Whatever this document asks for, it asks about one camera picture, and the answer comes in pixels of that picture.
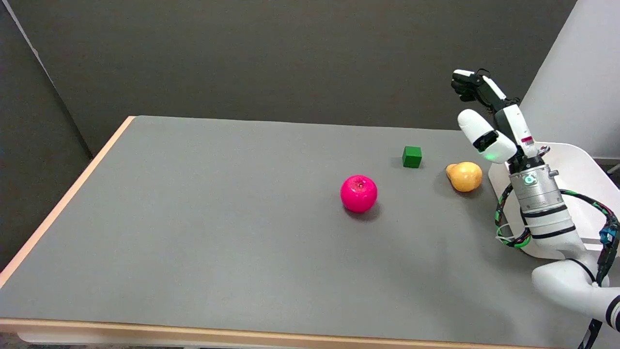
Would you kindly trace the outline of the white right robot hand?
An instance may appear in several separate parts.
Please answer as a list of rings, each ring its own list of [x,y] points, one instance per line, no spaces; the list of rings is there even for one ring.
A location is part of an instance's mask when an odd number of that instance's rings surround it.
[[[472,109],[461,111],[457,117],[459,128],[481,157],[506,165],[511,175],[545,164],[543,157],[551,148],[536,145],[521,112],[520,99],[507,97],[489,71],[456,69],[451,86],[461,101],[479,102],[492,117],[487,121]]]

